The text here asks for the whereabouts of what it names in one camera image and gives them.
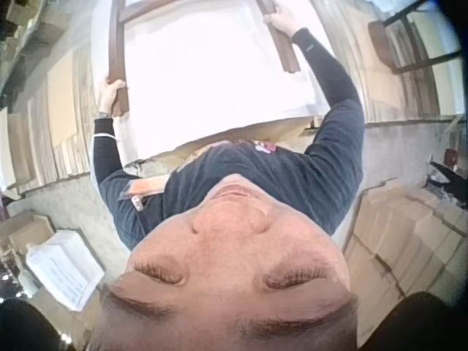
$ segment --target sleeve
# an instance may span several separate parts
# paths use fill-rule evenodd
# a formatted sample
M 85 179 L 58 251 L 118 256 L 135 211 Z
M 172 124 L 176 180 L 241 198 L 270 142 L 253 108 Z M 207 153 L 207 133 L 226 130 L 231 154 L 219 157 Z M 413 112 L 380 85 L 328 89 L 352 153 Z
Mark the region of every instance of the sleeve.
M 348 99 L 361 104 L 351 77 L 307 28 L 294 34 L 292 42 L 303 52 L 330 107 Z
M 111 118 L 98 118 L 94 122 L 93 157 L 101 198 L 113 216 L 119 238 L 129 249 L 133 249 L 152 228 L 148 227 L 144 213 L 138 213 L 131 200 L 119 200 L 129 181 L 140 177 L 122 169 Z
M 361 106 L 346 100 L 325 117 L 303 159 L 307 189 L 322 227 L 333 234 L 349 211 L 363 179 L 364 118 Z
M 313 207 L 330 234 L 349 211 L 363 179 L 364 114 L 359 94 L 343 66 L 308 29 L 292 38 L 302 50 L 331 106 L 303 156 L 313 187 Z

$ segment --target lips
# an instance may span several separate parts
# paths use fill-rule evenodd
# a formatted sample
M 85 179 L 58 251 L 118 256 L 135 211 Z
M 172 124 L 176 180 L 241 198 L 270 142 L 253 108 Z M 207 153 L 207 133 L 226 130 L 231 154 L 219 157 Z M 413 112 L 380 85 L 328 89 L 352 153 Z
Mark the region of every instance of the lips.
M 228 185 L 218 190 L 211 199 L 214 200 L 226 196 L 257 197 L 252 190 L 247 189 L 244 186 Z

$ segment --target nose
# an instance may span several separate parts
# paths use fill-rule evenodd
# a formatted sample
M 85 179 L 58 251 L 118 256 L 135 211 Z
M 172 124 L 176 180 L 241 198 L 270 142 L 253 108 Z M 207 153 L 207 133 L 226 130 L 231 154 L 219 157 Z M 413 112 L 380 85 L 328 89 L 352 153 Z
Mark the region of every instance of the nose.
M 260 234 L 267 228 L 267 216 L 251 204 L 225 200 L 208 203 L 200 208 L 192 226 L 199 234 Z

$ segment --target dark long-sleeve shirt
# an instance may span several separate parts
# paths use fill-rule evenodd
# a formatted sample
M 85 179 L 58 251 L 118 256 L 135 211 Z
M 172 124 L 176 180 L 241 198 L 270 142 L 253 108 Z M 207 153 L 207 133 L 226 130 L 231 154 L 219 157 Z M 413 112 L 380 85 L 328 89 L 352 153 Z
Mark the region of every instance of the dark long-sleeve shirt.
M 358 92 L 343 66 L 301 29 L 292 41 L 302 50 L 331 111 L 304 154 L 252 142 L 227 143 L 171 174 L 163 194 L 147 197 L 137 212 L 118 197 L 138 177 L 122 170 L 112 120 L 95 122 L 94 169 L 99 191 L 121 240 L 133 249 L 158 224 L 199 205 L 210 189 L 240 174 L 277 200 L 304 213 L 332 235 L 346 215 L 362 179 L 364 119 Z

